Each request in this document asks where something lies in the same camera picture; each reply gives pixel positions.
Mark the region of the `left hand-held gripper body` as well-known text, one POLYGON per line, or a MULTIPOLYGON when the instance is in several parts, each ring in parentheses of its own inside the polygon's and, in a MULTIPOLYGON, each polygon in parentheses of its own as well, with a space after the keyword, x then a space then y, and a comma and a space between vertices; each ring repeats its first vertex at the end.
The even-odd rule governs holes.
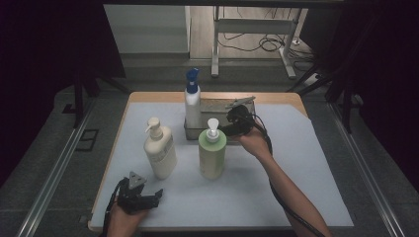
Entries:
POLYGON ((135 214, 145 209, 145 202, 141 193, 145 186, 146 180, 130 172, 127 178, 123 179, 120 186, 118 206, 127 214, 135 214))

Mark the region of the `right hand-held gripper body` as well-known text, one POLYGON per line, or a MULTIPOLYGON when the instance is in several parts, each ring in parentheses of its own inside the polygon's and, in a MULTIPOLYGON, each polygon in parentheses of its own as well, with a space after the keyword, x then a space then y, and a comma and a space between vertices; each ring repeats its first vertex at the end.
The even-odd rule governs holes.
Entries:
POLYGON ((226 117, 229 124, 238 124, 243 131, 242 134, 247 134, 255 124, 253 115, 246 107, 246 104, 252 103, 254 99, 254 96, 235 99, 231 104, 226 106, 229 109, 226 117))

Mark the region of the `metal mesh basket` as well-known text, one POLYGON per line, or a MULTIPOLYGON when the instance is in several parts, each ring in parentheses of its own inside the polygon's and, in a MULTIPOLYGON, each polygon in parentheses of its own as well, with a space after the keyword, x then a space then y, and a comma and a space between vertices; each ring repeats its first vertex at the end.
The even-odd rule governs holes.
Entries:
MULTIPOLYGON (((208 128, 208 120, 215 118, 218 119, 219 125, 229 125, 227 120, 227 113, 229 109, 226 108, 227 105, 231 104, 235 99, 201 99, 201 126, 199 128, 187 128, 186 119, 184 121, 184 129, 186 138, 188 140, 197 140, 202 131, 208 128)), ((249 112, 254 116, 255 105, 254 101, 250 104, 246 104, 249 112)))

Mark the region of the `green pump bottle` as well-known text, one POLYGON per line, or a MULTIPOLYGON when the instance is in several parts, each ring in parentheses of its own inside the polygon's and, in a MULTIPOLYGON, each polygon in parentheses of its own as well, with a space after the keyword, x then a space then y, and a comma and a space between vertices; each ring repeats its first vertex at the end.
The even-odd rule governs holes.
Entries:
POLYGON ((217 118, 208 120, 208 129, 199 136, 200 171, 207 179, 217 179, 224 168, 226 135, 218 128, 217 118))

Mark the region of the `cream pump bottle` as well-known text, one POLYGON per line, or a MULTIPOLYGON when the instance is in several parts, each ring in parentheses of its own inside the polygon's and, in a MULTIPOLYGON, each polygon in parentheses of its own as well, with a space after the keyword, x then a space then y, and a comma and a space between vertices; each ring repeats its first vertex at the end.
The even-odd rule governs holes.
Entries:
POLYGON ((168 178, 177 165, 172 130, 162 126, 160 119, 153 117, 147 122, 148 133, 143 148, 155 177, 159 180, 168 178))

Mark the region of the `white bottle with blue cap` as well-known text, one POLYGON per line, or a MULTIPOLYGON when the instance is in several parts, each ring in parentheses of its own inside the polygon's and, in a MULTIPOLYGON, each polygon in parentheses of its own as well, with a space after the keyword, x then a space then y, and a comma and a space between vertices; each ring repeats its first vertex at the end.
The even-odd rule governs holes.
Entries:
POLYGON ((201 88, 198 85, 198 74, 198 68, 192 68, 186 74, 185 119, 187 128, 199 128, 201 126, 201 88))

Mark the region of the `person's left hand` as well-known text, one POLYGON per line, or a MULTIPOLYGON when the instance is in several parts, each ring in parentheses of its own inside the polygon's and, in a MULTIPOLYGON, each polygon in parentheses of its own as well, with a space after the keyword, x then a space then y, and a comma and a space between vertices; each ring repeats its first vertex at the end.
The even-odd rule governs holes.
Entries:
POLYGON ((136 214, 127 214, 115 202, 110 212, 107 237, 132 237, 148 213, 148 210, 142 210, 136 214))

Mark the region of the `person's right hand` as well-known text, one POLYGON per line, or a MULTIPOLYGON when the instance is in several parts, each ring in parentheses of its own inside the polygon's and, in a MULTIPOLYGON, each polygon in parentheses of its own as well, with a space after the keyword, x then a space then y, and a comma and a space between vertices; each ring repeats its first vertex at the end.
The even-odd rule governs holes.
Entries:
POLYGON ((247 152, 260 161, 273 158, 262 132, 257 128, 252 128, 247 134, 234 136, 233 140, 238 141, 247 152))

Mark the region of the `white table mat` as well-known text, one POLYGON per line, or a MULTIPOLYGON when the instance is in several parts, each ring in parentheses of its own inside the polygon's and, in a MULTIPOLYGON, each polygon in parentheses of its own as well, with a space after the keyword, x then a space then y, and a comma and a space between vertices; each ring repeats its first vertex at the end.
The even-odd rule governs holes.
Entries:
MULTIPOLYGON (((311 120, 291 105, 257 105, 273 143, 274 157, 312 201, 331 227, 353 221, 343 202, 311 120)), ((163 197, 141 229, 264 229, 284 228, 289 222, 274 198, 260 163, 240 145, 226 147, 224 170, 216 180, 200 173, 199 146, 187 140, 185 108, 181 103, 131 103, 98 192, 89 227, 101 230, 105 209, 117 183, 135 172, 146 180, 144 193, 163 197), (143 149, 147 122, 160 118, 172 129, 178 158, 172 174, 155 178, 143 149)))

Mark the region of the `white power strip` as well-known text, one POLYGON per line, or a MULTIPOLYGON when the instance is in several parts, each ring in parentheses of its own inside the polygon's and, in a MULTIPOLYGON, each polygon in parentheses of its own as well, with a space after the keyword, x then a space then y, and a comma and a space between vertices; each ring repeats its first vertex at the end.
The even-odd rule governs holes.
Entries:
POLYGON ((305 82, 304 85, 305 86, 310 86, 313 83, 317 82, 319 79, 321 78, 321 76, 317 73, 313 73, 305 82))

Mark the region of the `black metal stand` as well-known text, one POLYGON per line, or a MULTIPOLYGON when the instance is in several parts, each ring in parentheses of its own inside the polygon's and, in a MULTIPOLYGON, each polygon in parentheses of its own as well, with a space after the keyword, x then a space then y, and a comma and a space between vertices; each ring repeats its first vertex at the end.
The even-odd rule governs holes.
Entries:
POLYGON ((97 82, 97 78, 105 81, 114 88, 117 88, 125 94, 130 94, 131 89, 119 83, 116 79, 109 75, 101 72, 99 69, 94 67, 82 68, 79 67, 74 74, 73 85, 74 85, 74 106, 73 112, 75 113, 74 128, 77 128, 82 119, 85 117, 85 110, 83 104, 83 91, 86 91, 89 97, 96 98, 100 95, 100 88, 97 82))
POLYGON ((298 89, 300 85, 305 83, 312 75, 314 75, 320 65, 313 64, 303 75, 289 88, 289 92, 297 92, 300 96, 304 96, 319 87, 331 83, 331 86, 325 94, 328 103, 335 103, 340 96, 343 96, 341 122, 348 133, 352 132, 350 125, 352 103, 353 82, 344 75, 346 67, 339 67, 333 72, 326 73, 309 86, 298 89))

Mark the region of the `white cabinet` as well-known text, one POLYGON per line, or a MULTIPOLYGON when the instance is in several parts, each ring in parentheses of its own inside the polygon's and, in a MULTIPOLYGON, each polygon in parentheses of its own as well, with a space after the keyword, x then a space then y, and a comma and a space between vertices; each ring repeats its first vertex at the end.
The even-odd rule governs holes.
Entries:
POLYGON ((104 9, 119 53, 188 53, 189 6, 110 5, 104 9))

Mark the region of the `dark curtain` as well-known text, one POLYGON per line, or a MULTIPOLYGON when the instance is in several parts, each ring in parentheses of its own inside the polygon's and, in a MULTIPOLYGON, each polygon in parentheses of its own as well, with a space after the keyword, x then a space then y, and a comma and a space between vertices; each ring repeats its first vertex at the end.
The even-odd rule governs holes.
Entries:
POLYGON ((310 9, 300 38, 333 69, 377 14, 349 78, 361 117, 419 192, 419 0, 376 1, 373 9, 310 9))
POLYGON ((124 78, 106 0, 0 0, 0 187, 53 108, 80 80, 124 78))

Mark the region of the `aluminium rail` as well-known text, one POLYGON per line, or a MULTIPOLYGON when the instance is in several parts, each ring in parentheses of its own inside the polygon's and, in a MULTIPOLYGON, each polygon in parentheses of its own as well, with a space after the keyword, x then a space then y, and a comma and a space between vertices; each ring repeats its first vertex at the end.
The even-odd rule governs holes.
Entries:
POLYGON ((34 237, 57 186, 68 166, 82 133, 91 117, 97 100, 88 99, 80 123, 72 130, 64 148, 52 166, 41 190, 29 209, 16 237, 34 237))
POLYGON ((355 138, 351 133, 347 131, 344 124, 342 123, 343 116, 341 115, 339 108, 335 104, 328 104, 328 108, 332 113, 332 117, 338 127, 348 149, 350 150, 351 156, 355 162, 355 165, 360 173, 360 176, 377 208, 377 212, 388 232, 390 237, 405 237, 400 222, 391 207, 389 201, 383 194, 379 187, 376 178, 368 166, 364 155, 362 154, 355 138))

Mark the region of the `white desk frame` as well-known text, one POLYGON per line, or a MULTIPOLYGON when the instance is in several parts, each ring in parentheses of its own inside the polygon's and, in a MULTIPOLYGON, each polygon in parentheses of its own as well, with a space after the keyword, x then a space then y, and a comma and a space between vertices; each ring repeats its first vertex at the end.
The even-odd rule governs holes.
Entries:
POLYGON ((213 44, 211 50, 210 74, 216 78, 219 74, 218 36, 220 34, 250 34, 250 35, 282 35, 285 36, 285 45, 279 48, 281 60, 290 79, 296 74, 289 60, 289 52, 293 37, 298 26, 302 9, 296 10, 291 19, 243 19, 222 18, 220 8, 213 8, 213 44))

